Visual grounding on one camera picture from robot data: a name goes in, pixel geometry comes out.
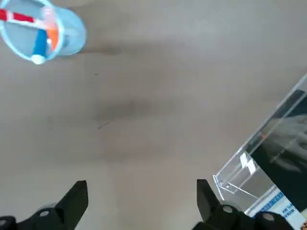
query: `blue straw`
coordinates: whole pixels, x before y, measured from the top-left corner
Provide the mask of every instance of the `blue straw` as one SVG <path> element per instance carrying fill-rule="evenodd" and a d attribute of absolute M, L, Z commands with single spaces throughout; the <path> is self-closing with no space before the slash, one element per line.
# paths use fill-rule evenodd
<path fill-rule="evenodd" d="M 46 61 L 47 52 L 47 33 L 45 30 L 38 29 L 34 44 L 31 60 L 34 64 L 41 65 Z"/>

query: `orange object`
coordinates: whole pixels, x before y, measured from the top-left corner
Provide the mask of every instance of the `orange object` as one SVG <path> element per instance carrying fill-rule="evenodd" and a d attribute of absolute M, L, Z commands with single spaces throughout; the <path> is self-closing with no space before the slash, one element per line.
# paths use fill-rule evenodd
<path fill-rule="evenodd" d="M 46 23 L 46 32 L 51 40 L 51 49 L 55 50 L 59 40 L 59 30 L 57 27 L 56 16 L 51 7 L 43 8 L 43 17 Z"/>
<path fill-rule="evenodd" d="M 51 40 L 51 49 L 55 50 L 59 40 L 59 31 L 58 29 L 46 29 L 48 38 Z"/>

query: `plastic cup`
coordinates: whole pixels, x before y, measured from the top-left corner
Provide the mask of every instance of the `plastic cup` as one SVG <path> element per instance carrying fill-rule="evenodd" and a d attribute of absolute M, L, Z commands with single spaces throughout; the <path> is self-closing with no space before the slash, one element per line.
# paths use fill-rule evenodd
<path fill-rule="evenodd" d="M 55 50 L 49 49 L 47 59 L 78 53 L 86 42 L 86 28 L 82 20 L 71 10 L 56 7 L 48 0 L 3 0 L 0 8 L 22 13 L 42 20 L 42 8 L 53 7 L 59 30 Z M 20 57 L 31 61 L 38 29 L 10 22 L 0 22 L 1 35 L 9 48 Z"/>

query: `transparent plastic box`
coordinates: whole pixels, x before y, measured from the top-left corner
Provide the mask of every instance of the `transparent plastic box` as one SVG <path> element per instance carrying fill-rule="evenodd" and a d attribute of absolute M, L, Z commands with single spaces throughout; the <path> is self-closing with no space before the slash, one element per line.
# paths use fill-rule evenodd
<path fill-rule="evenodd" d="M 213 176 L 220 199 L 235 204 L 247 215 L 253 213 L 255 209 L 258 210 L 263 205 L 263 200 L 279 190 L 253 159 L 255 154 L 259 154 L 259 146 L 264 144 L 278 145 L 280 149 L 298 155 L 307 162 L 306 75 L 281 101 L 276 111 L 255 134 Z M 267 157 L 273 160 L 279 158 L 282 153 L 282 151 L 275 153 L 266 150 Z M 278 160 L 281 160 L 280 167 L 286 167 L 287 163 L 289 164 L 289 162 L 282 162 L 282 159 Z"/>

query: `screw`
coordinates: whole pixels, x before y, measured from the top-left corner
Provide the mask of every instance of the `screw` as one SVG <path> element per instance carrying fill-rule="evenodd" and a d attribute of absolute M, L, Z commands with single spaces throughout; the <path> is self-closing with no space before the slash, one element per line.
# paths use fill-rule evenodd
<path fill-rule="evenodd" d="M 49 211 L 43 211 L 43 212 L 41 212 L 40 214 L 39 214 L 39 216 L 40 217 L 45 217 L 45 216 L 47 216 L 49 214 Z"/>

